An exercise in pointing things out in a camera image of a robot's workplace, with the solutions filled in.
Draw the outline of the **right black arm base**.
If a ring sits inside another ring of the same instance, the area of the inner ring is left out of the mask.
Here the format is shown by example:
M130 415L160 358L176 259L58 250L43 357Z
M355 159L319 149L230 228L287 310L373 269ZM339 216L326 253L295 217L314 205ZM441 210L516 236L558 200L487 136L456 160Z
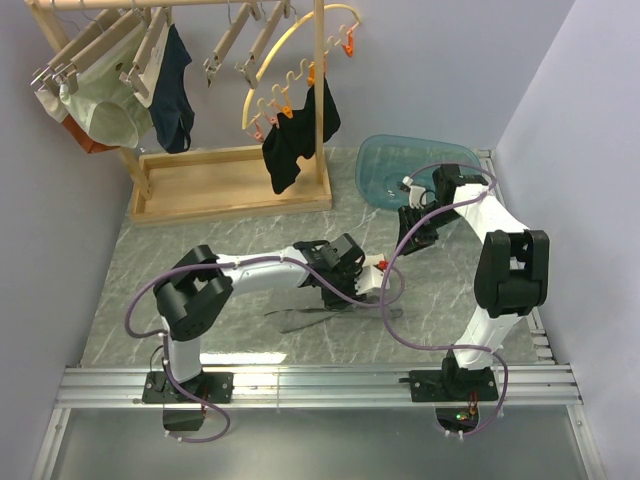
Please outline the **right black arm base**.
M480 425L479 404L498 401L497 381L490 367L482 370L411 370L398 380L407 384L413 403L434 403L438 425L447 434L465 435Z

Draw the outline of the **grey and cream underwear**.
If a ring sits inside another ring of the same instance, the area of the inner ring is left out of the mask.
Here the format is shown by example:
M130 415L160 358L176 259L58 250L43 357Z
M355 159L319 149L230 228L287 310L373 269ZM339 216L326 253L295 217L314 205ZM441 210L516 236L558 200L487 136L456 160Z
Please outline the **grey and cream underwear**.
M290 334L336 318L370 320L381 318L382 315L377 304L349 304L344 308L305 307L271 310L264 312L263 317L273 323L279 333Z

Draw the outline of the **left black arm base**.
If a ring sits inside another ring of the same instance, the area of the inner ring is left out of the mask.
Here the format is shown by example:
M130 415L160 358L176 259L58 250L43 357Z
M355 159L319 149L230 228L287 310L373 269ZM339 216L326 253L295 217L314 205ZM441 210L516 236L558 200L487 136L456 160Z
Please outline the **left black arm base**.
M231 402L234 376L231 372L201 372L181 387L190 395L211 404ZM206 407L180 392L165 371L150 371L145 380L141 402L163 407L163 426L169 432L197 432L205 422Z

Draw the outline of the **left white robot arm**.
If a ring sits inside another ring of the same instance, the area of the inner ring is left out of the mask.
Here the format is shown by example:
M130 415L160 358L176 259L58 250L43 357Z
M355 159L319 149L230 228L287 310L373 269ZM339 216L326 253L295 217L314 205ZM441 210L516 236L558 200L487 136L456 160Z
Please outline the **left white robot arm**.
M275 288L318 287L329 309L343 309L365 298L356 290L365 253L349 234L336 240L298 241L264 255L216 255L206 245L190 250L179 271L154 286L153 294L168 329L166 390L189 402L201 391L201 341L226 303L241 295Z

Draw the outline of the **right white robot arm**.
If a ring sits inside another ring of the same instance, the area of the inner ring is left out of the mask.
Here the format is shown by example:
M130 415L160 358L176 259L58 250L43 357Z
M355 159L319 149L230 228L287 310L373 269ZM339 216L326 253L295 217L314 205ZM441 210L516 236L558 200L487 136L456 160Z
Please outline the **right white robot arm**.
M457 164L440 164L434 186L415 175L399 184L408 203L398 210L398 254L433 245L439 228L461 218L482 243L474 277L476 308L462 336L449 349L434 383L418 381L423 392L442 401L498 397L491 366L503 340L522 318L542 305L548 293L550 239L518 221L496 198L488 173L464 174Z

